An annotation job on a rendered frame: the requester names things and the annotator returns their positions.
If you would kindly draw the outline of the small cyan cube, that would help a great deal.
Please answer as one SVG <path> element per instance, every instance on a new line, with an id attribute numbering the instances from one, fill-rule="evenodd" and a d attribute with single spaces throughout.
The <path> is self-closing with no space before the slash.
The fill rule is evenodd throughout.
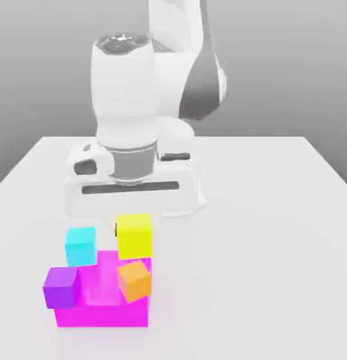
<path id="1" fill-rule="evenodd" d="M 65 255 L 68 266 L 91 266 L 97 263 L 96 229 L 69 228 L 65 238 Z"/>

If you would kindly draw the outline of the small purple cube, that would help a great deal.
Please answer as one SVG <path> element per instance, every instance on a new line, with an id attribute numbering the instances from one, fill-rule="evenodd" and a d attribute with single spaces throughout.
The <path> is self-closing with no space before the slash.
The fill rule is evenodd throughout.
<path id="1" fill-rule="evenodd" d="M 81 290 L 77 267 L 52 267 L 43 284 L 48 309 L 69 309 L 77 305 Z"/>

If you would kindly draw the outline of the large magenta box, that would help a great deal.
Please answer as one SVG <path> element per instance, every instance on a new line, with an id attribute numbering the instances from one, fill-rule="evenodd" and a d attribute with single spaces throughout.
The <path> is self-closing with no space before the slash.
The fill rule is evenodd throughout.
<path id="1" fill-rule="evenodd" d="M 56 324 L 67 328 L 128 327 L 142 328 L 149 324 L 150 297 L 126 302 L 118 285 L 120 260 L 116 250 L 100 250 L 97 264 L 80 266 L 80 297 L 73 308 L 56 309 Z"/>

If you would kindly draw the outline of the small yellow cube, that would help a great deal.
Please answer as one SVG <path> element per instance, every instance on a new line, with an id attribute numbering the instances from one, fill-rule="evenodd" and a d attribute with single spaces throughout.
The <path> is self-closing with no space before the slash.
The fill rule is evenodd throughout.
<path id="1" fill-rule="evenodd" d="M 117 216 L 116 237 L 121 260 L 149 258 L 153 255 L 153 227 L 150 214 Z"/>

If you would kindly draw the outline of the small orange cube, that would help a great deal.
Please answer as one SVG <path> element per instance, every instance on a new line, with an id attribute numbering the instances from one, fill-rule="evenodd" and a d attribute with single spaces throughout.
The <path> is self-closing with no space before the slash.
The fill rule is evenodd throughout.
<path id="1" fill-rule="evenodd" d="M 141 260 L 118 267 L 118 284 L 127 303 L 151 295 L 151 273 Z"/>

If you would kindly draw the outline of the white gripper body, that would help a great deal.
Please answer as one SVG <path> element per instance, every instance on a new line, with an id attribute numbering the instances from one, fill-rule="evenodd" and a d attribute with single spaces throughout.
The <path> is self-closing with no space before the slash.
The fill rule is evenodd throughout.
<path id="1" fill-rule="evenodd" d="M 158 165 L 138 184 L 95 181 L 92 176 L 67 179 L 65 183 L 65 213 L 73 218 L 186 213 L 200 204 L 198 174 L 191 165 Z"/>

